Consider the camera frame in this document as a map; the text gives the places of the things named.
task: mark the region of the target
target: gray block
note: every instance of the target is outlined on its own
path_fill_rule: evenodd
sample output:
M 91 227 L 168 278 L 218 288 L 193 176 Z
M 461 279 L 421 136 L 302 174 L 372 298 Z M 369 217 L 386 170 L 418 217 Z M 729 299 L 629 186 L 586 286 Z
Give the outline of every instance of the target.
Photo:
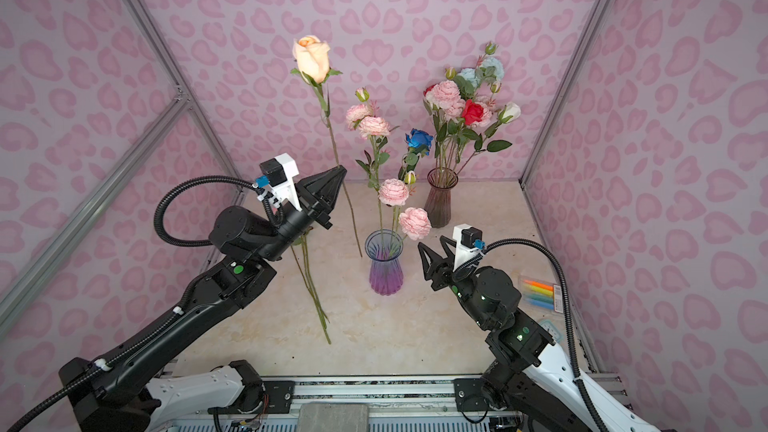
M 299 409 L 296 432 L 367 432 L 367 404 L 312 402 Z

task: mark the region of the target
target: purple glass vase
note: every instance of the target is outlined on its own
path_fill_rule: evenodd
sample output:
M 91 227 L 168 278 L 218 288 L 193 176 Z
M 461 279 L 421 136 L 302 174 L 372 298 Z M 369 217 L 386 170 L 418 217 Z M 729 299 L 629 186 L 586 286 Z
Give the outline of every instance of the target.
M 377 230 L 366 239 L 366 253 L 371 259 L 368 280 L 375 293 L 392 295 L 402 287 L 402 238 L 385 228 Z

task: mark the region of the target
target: blue connector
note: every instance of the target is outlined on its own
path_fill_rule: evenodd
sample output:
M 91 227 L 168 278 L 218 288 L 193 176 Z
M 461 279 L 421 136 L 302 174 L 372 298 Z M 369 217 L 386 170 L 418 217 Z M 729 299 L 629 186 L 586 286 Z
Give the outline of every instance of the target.
M 256 187 L 266 187 L 270 184 L 270 180 L 266 176 L 256 178 Z

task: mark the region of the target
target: brown glass vase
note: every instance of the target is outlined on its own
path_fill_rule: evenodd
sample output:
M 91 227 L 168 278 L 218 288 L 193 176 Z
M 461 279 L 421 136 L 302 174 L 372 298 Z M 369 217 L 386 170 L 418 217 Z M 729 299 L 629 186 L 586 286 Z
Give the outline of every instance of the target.
M 441 228 L 451 221 L 451 190 L 458 184 L 456 172 L 450 168 L 433 168 L 427 174 L 429 195 L 424 205 L 429 216 L 429 223 L 434 228 Z

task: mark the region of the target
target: marble floor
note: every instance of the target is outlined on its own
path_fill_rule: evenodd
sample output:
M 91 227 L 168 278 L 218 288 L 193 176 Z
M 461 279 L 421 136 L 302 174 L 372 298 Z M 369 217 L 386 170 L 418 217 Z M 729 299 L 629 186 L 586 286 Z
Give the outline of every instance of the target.
M 376 196 L 361 183 L 348 184 L 348 190 L 363 243 L 379 228 Z M 428 185 L 419 183 L 406 206 L 423 207 L 427 193 Z M 433 229 L 424 239 L 435 250 L 441 250 L 438 237 L 451 236 L 453 226 L 462 223 L 483 230 L 486 242 L 510 237 L 539 240 L 517 182 L 462 182 L 452 200 L 451 223 Z M 264 214 L 255 195 L 249 195 L 244 205 Z M 384 213 L 385 223 L 391 223 L 391 209 Z M 312 277 L 330 318 L 331 345 L 293 255 L 287 252 L 273 264 L 278 275 L 266 292 L 189 346 L 179 356 L 174 375 L 207 372 L 238 359 L 248 360 L 265 376 L 476 374 L 490 365 L 487 333 L 466 315 L 453 293 L 434 292 L 424 281 L 414 241 L 406 239 L 400 258 L 402 289 L 385 297 L 370 288 L 370 260 L 360 258 L 343 195 L 331 221 L 330 230 L 316 227 L 309 239 Z M 525 246 L 498 248 L 483 264 L 505 270 L 515 285 L 520 274 L 555 280 L 546 257 Z M 522 308 L 536 320 L 549 318 L 564 332 L 560 314 L 526 304 Z

